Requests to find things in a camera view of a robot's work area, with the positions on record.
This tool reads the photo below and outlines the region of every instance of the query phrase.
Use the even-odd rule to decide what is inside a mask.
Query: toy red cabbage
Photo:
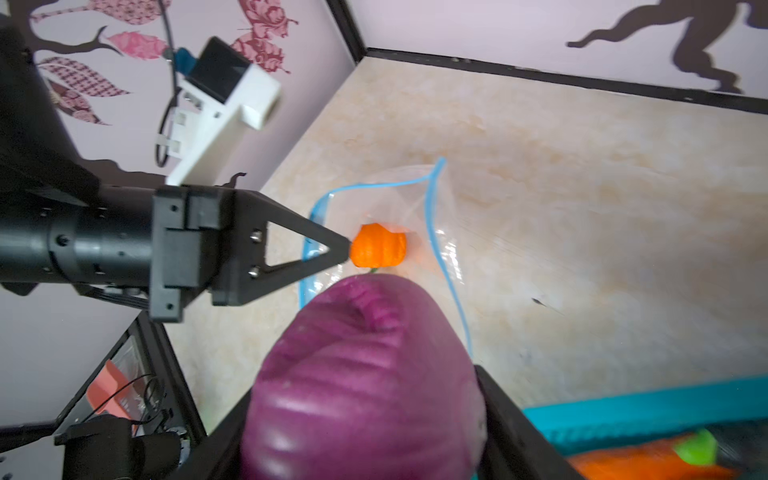
[[[485,444],[472,362],[410,280],[352,276],[296,315],[251,392],[243,478],[469,480]]]

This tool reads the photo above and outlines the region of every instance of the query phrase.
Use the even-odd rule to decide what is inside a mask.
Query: bright green toy piece
[[[674,451],[688,465],[712,466],[717,462],[717,439],[709,430],[701,429],[693,438],[675,445]]]

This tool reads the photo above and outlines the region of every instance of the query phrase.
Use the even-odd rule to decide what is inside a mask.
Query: patterned leaf
[[[165,8],[170,6],[170,0],[163,0]],[[103,14],[116,18],[121,22],[131,25],[143,25],[152,22],[161,15],[160,7],[155,0],[90,0],[84,7],[67,8],[55,12],[45,12],[30,15],[35,22],[43,18],[61,15],[63,13],[82,12],[85,10],[95,10]]]
[[[105,124],[94,114],[91,104],[78,92],[53,80],[48,79],[47,82],[51,88],[51,100],[53,100],[53,104],[60,111],[78,120],[91,122],[92,124],[109,125]]]
[[[168,45],[165,41],[152,35],[142,35],[138,31],[124,31],[107,37],[107,40],[114,43],[118,50],[129,57],[141,58],[142,60],[154,60],[163,56],[163,52]]]
[[[272,39],[272,34],[288,36],[288,24],[296,20],[286,17],[286,11],[280,6],[280,0],[239,0],[243,13],[248,18],[254,38]]]
[[[50,71],[71,88],[90,97],[115,97],[130,93],[115,87],[112,82],[87,65],[70,58],[46,58],[38,67]]]
[[[243,54],[251,63],[259,65],[265,71],[282,70],[287,74],[290,73],[283,68],[283,59],[285,58],[283,49],[262,38],[254,38],[253,33],[246,33],[238,38],[231,47]]]

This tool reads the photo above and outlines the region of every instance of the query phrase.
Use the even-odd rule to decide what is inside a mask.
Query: marble tabletop
[[[308,214],[445,157],[475,362],[525,407],[768,372],[766,152],[763,115],[366,58],[262,191]],[[204,294],[167,327],[209,431],[297,310]]]

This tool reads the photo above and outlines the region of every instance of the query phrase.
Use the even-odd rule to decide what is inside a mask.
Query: teal container edge
[[[650,441],[713,423],[768,419],[768,376],[525,409],[562,454]]]

